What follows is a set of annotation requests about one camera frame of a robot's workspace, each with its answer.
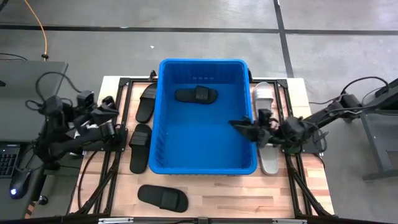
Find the slipper strap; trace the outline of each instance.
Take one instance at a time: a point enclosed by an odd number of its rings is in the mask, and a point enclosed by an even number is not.
[[[206,102],[209,99],[209,88],[197,86],[195,88],[195,99],[199,102]]]
[[[145,98],[145,99],[153,99],[154,100],[155,97],[156,97],[156,89],[148,88],[142,93],[142,95],[139,99],[141,100],[141,99]]]
[[[178,205],[178,192],[165,189],[162,195],[162,201],[159,208],[174,211]]]
[[[129,143],[129,146],[147,146],[149,145],[149,134],[140,131],[134,131]]]
[[[262,89],[254,90],[253,98],[255,100],[256,99],[274,99],[272,97],[272,93],[270,92],[270,90],[262,90]]]

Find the orange cable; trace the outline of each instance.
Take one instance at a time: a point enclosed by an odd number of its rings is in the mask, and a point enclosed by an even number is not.
[[[45,56],[45,57],[43,57],[43,59],[44,59],[44,61],[46,61],[46,59],[48,58],[48,55],[47,55],[47,37],[45,36],[45,32],[44,32],[43,25],[42,25],[42,23],[40,22],[40,19],[37,17],[35,11],[32,9],[32,7],[30,6],[30,4],[27,2],[27,0],[25,0],[25,3],[26,3],[26,5],[27,5],[27,7],[30,9],[30,11],[32,12],[33,16],[35,16],[37,22],[39,23],[40,28],[42,29],[43,37],[44,37],[44,55],[42,55],[42,57]]]

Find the power cord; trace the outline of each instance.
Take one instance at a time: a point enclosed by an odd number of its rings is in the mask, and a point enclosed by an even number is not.
[[[73,192],[70,194],[69,206],[68,206],[65,216],[67,216],[70,212],[70,207],[72,206],[72,200],[73,200]]]
[[[68,102],[69,102],[69,106],[70,106],[70,107],[73,107],[73,102],[72,102],[71,99],[68,99],[68,98],[61,98],[61,100],[66,100],[66,101],[68,101]]]
[[[308,102],[308,103],[310,103],[310,104],[316,104],[316,105],[325,105],[325,104],[327,104],[327,103],[332,102],[332,101],[335,100],[335,99],[336,99],[336,98],[333,98],[333,99],[330,99],[330,100],[325,101],[325,102],[323,102],[323,103],[313,102],[313,101],[310,101],[310,102]]]
[[[375,88],[374,90],[372,90],[372,91],[370,91],[369,93],[365,94],[365,96],[364,96],[364,97],[362,98],[362,100],[361,100],[361,103],[364,105],[364,104],[365,104],[364,101],[365,101],[366,97],[368,97],[370,94],[374,93],[375,91],[380,90],[381,88],[382,88],[382,87]]]
[[[377,80],[380,80],[380,81],[384,82],[384,84],[386,84],[387,91],[390,90],[390,86],[389,86],[388,82],[385,81],[385,79],[383,79],[383,78],[380,78],[380,77],[362,77],[362,78],[357,78],[357,79],[353,80],[352,82],[348,83],[346,86],[344,86],[344,88],[343,88],[343,90],[341,91],[340,94],[344,94],[344,93],[346,92],[346,89],[347,89],[350,85],[352,85],[352,84],[354,84],[354,83],[356,83],[356,82],[358,82],[358,81],[366,80],[366,79],[377,79]]]
[[[36,93],[37,93],[38,96],[42,99],[43,102],[45,102],[45,100],[44,100],[44,97],[43,97],[42,92],[40,91],[39,83],[40,83],[41,79],[42,79],[44,76],[50,75],[50,74],[55,74],[55,75],[60,75],[60,76],[62,76],[64,79],[66,79],[66,80],[68,81],[69,85],[70,85],[76,92],[81,93],[81,91],[80,91],[78,88],[76,88],[75,84],[73,84],[73,82],[70,80],[69,77],[67,77],[66,74],[61,73],[61,72],[45,72],[45,73],[43,73],[43,74],[36,80],[36,84],[35,84]]]
[[[25,158],[26,154],[27,154],[28,152],[30,152],[31,150],[33,150],[33,147],[30,148],[30,149],[28,149],[28,150],[26,150],[26,151],[21,155],[20,159],[19,159],[18,162],[15,164],[15,170],[18,170],[18,172],[29,172],[29,170],[27,170],[27,166],[30,164],[31,160],[33,159],[33,155],[34,155],[34,154],[33,154],[32,157],[30,157],[30,159],[27,161],[27,164],[25,165],[24,168],[20,169],[20,168],[19,168],[19,163],[20,163],[21,160],[23,160],[23,158]]]
[[[344,111],[344,112],[348,112],[348,113],[352,113],[352,114],[359,114],[361,113],[364,109],[374,109],[377,106],[363,106],[363,107],[353,107],[353,108],[339,108],[339,109],[334,109],[334,110],[330,110],[327,111],[320,119],[324,118],[325,116],[331,114],[331,113],[335,113],[335,112],[339,112],[339,111]]]
[[[83,171],[81,172],[80,180],[79,180],[79,186],[77,187],[77,206],[79,209],[81,209],[81,196],[80,196],[80,191],[81,191],[81,184],[83,183],[83,177],[86,173],[88,164],[91,162],[91,160],[94,158],[95,154],[97,154],[97,151],[93,152],[92,155],[88,158]]]
[[[18,59],[0,59],[0,60],[27,60],[25,57],[16,54],[0,53],[0,55],[13,56],[18,58]]]
[[[43,163],[42,165],[39,165],[38,167],[35,167],[35,168],[27,168],[27,167],[29,166],[30,162],[32,162],[32,159],[33,159],[34,156],[35,156],[35,154],[32,154],[32,156],[30,157],[30,159],[29,159],[28,162],[26,163],[25,167],[22,168],[22,169],[20,169],[20,168],[18,167],[18,164],[16,164],[15,170],[17,170],[18,172],[34,172],[34,171],[37,171],[37,170],[43,168],[43,167],[45,166],[44,163]]]
[[[78,169],[78,170],[80,170],[80,167],[65,166],[65,165],[60,165],[60,167],[64,167],[64,168],[72,168],[72,169]]]
[[[37,23],[39,24],[42,33],[43,33],[43,38],[44,38],[44,53],[42,54],[42,58],[44,61],[47,61],[49,59],[49,56],[47,55],[47,36],[45,35],[44,28],[42,23],[40,22],[40,19],[37,17],[35,11],[32,9],[30,6],[29,2],[25,0],[26,6],[29,8],[29,10],[32,12],[33,16],[36,18]]]
[[[326,141],[326,135],[328,134],[328,132],[324,133],[316,124],[313,124],[311,122],[304,121],[304,120],[301,120],[301,122],[309,124],[316,129],[320,139],[315,139],[315,132],[313,132],[312,133],[312,142],[314,143],[315,147],[318,149],[319,153],[325,152],[328,149],[328,142]],[[321,141],[321,140],[323,140],[323,145],[321,143],[321,148],[319,149],[318,141]]]
[[[180,224],[180,223],[194,223],[194,224],[196,224],[196,223],[198,223],[198,221],[197,220],[180,220],[180,221],[172,222],[172,223],[150,223],[150,224]]]
[[[386,116],[398,116],[398,111],[393,111],[393,113],[388,113],[391,110],[383,111],[383,110],[376,110],[375,113],[379,115],[386,115]]]
[[[323,165],[323,169],[326,169],[326,167],[325,167],[325,161],[323,161],[322,156],[320,156],[320,155],[317,154],[317,153],[314,153],[313,155],[314,155],[315,157],[319,158],[319,160],[321,161],[321,163],[322,163],[322,165]]]

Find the desk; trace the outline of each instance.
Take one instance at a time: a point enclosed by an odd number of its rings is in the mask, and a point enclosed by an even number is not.
[[[27,144],[38,137],[42,129],[44,116],[37,111],[28,110],[25,100],[40,101],[35,92],[36,80],[48,71],[65,73],[68,65],[65,62],[43,61],[0,61],[0,80],[7,85],[0,87],[0,143],[1,141]],[[60,75],[48,75],[40,81],[42,94],[45,97],[56,95],[62,84]],[[28,163],[32,151],[22,158],[20,167]],[[42,165],[42,161],[34,156],[29,167]],[[30,175],[28,191],[21,199],[10,197],[11,179],[0,179],[0,220],[13,220],[25,217],[28,207],[33,200],[37,200],[44,182],[43,169],[34,171]]]
[[[120,77],[104,77],[98,101],[105,96],[116,96]],[[288,78],[290,100],[295,116],[311,115],[307,92],[302,78]],[[132,89],[127,128],[130,140],[134,128],[139,97],[148,83],[136,83]],[[283,91],[282,104],[285,105]],[[276,110],[274,101],[272,109]],[[85,165],[89,155],[82,163]],[[289,181],[285,158],[279,155],[277,175],[265,175],[261,168],[245,176],[210,176],[210,175],[157,175],[148,167],[143,174],[133,174],[129,170],[131,149],[127,146],[122,153],[118,171],[118,180],[114,195],[112,216],[114,217],[211,217],[211,218],[293,218],[293,206],[290,196]],[[84,203],[98,185],[104,153],[99,152],[88,165],[81,186],[81,199]],[[302,160],[309,189],[324,208],[333,213],[325,171],[319,158],[312,154],[303,154]],[[153,205],[141,202],[137,198],[138,188],[143,184],[174,187],[184,191],[189,199],[189,208],[184,213],[161,210]],[[105,206],[107,189],[103,197]],[[300,208],[304,211],[301,190],[298,190]],[[78,210],[77,192],[71,205],[71,212]]]

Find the black metal frame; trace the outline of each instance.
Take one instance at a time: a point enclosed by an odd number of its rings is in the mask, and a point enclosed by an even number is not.
[[[128,116],[128,110],[129,110],[129,102],[130,102],[132,86],[133,86],[134,82],[141,82],[141,83],[156,82],[156,80],[153,80],[154,76],[156,76],[156,74],[154,73],[154,71],[152,71],[150,78],[121,78],[120,79],[119,86],[118,86],[118,95],[116,97],[117,107],[120,106],[121,95],[122,95],[124,86],[127,85],[127,87],[128,87],[126,100],[125,100],[125,104],[124,104],[124,109],[123,109],[121,128],[126,127],[126,121],[127,121],[127,116]],[[290,102],[289,89],[287,86],[286,79],[272,79],[272,80],[261,79],[261,78],[253,79],[251,72],[249,71],[249,80],[250,80],[250,83],[267,82],[267,83],[273,85],[274,90],[275,90],[277,111],[278,111],[280,122],[283,122],[283,120],[285,118],[283,107],[282,107],[282,102],[281,102],[281,98],[280,98],[280,93],[279,93],[279,90],[282,87],[283,91],[284,91],[284,95],[285,95],[285,102],[286,102],[286,107],[287,107],[287,112],[288,112],[287,115],[293,116],[293,110],[292,110],[292,105]],[[108,171],[108,163],[109,163],[110,154],[111,154],[110,152],[105,152],[103,168],[101,171],[101,179],[99,181],[100,183],[103,181],[103,179]],[[116,152],[115,159],[116,159],[116,162],[118,163],[117,168],[119,167],[120,157],[121,157],[121,152]],[[291,155],[285,154],[287,166],[290,164],[291,157],[292,157]],[[303,183],[306,184],[301,155],[297,154],[296,158],[297,158],[297,167],[298,167],[299,176],[302,178]],[[290,193],[292,196],[294,216],[298,217],[299,215],[302,215],[302,212],[301,212],[300,206],[299,206],[299,198],[297,197],[297,190],[295,187],[295,179],[293,178],[293,173],[292,173],[291,169],[288,168],[287,170],[288,170],[288,178],[289,178],[289,185],[290,185]],[[111,179],[106,208],[104,210],[104,213],[106,213],[108,215],[111,214],[111,210],[112,210],[113,196],[114,196],[114,191],[115,191],[115,186],[116,186],[116,179],[117,179],[117,173],[115,173],[113,178]],[[312,215],[310,202],[305,195],[303,197],[304,197],[304,204],[305,204],[305,212],[307,215]],[[95,213],[100,212],[101,198],[102,198],[102,194],[100,195],[100,197],[98,197],[98,200],[95,203],[95,210],[94,210]]]
[[[125,129],[127,132],[127,129],[126,129],[127,117],[129,114],[132,87],[133,87],[134,82],[139,82],[139,83],[155,82],[153,80],[154,76],[156,76],[156,73],[155,73],[155,71],[152,71],[150,73],[149,78],[120,78],[119,79],[118,93],[116,95],[117,108],[120,108],[123,88],[124,88],[124,86],[127,85],[127,93],[126,93],[126,97],[124,100],[124,109],[123,109],[123,115],[122,115],[122,120],[121,120],[121,125],[120,125],[121,130]],[[112,123],[116,124],[116,121],[117,121],[117,118],[114,118],[112,120]],[[126,141],[127,141],[127,134],[124,135],[124,142],[126,142]],[[120,159],[121,159],[121,152],[115,152],[114,160],[116,161],[116,172],[112,176],[112,179],[111,179],[111,182],[109,185],[108,198],[106,200],[106,207],[103,211],[103,213],[105,213],[107,215],[110,215],[111,211],[112,211],[113,197],[114,197],[114,192],[115,192],[115,188],[116,188],[116,181],[118,179],[118,169],[119,169],[119,163],[120,163]],[[108,173],[108,164],[109,164],[110,157],[111,157],[111,152],[105,152],[103,166],[102,166],[102,170],[101,170],[101,176],[99,179],[100,183],[103,183],[103,181],[106,177],[106,174]],[[102,196],[103,196],[103,192],[100,193],[98,199],[95,202],[93,213],[100,213]]]

